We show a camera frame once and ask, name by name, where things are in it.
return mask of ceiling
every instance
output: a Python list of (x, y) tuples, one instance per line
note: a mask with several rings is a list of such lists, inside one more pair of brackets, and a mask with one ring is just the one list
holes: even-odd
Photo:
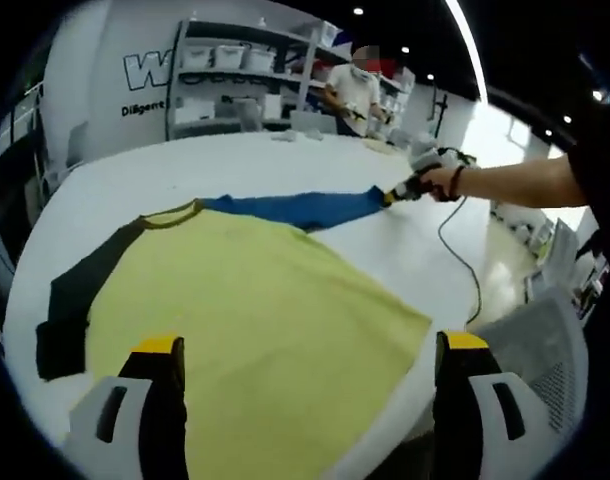
[[(383, 56), (399, 58), (420, 82), (432, 73), (439, 88), (477, 98), (469, 54), (445, 0), (281, 3), (380, 45)], [(597, 108), (592, 91), (610, 83), (610, 6), (605, 0), (583, 3), (578, 8), (573, 0), (459, 0), (490, 102), (533, 125), (540, 136), (554, 131), (554, 141), (562, 143), (574, 136), (574, 117)], [(362, 16), (353, 14), (357, 6)], [(402, 46), (410, 48), (408, 55)], [(566, 115), (571, 125), (563, 121)]]

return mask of face mask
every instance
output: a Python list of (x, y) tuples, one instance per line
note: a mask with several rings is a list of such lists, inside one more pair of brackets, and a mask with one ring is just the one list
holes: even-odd
[(352, 74), (354, 75), (354, 77), (356, 77), (359, 80), (362, 80), (364, 82), (367, 82), (371, 75), (368, 71), (362, 70), (362, 69), (358, 68), (356, 65), (352, 65)]

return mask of black wristband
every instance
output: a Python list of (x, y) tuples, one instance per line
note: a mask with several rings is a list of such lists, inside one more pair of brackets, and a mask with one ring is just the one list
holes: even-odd
[(454, 172), (454, 175), (452, 175), (452, 179), (449, 182), (449, 194), (448, 195), (449, 195), (450, 199), (458, 198), (458, 195), (456, 195), (456, 188), (458, 187), (458, 181), (461, 178), (461, 173), (463, 172), (464, 169), (465, 169), (465, 165), (460, 165)]

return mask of white table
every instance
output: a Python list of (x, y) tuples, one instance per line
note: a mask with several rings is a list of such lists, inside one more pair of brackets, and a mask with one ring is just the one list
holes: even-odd
[[(43, 382), (36, 370), (35, 328), (47, 320), (51, 280), (120, 226), (195, 197), (360, 192), (372, 185), (392, 187), (409, 173), (402, 155), (376, 153), (355, 139), (299, 136), (296, 143), (284, 143), (265, 133), (179, 140), (75, 170), (32, 231), (7, 307), (6, 361), (30, 415), (60, 444), (69, 431), (69, 410), (92, 384), (89, 373)], [(416, 364), (385, 410), (326, 477), (363, 478), (404, 439), (432, 399), (436, 332), (462, 330), (476, 301), (470, 274), (437, 235), (455, 207), (425, 197), (314, 235), (433, 320)], [(470, 199), (444, 231), (479, 273), (488, 219), (489, 203)]]

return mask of white shirt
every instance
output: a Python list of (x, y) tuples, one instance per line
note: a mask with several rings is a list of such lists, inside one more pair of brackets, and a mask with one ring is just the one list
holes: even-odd
[[(370, 107), (373, 104), (378, 105), (380, 85), (376, 76), (369, 74), (367, 81), (357, 78), (352, 73), (352, 65), (349, 63), (332, 68), (327, 85), (334, 88), (339, 102), (366, 119), (369, 118)], [(362, 118), (355, 120), (353, 116), (345, 117), (343, 120), (361, 137), (367, 133), (367, 120)]]

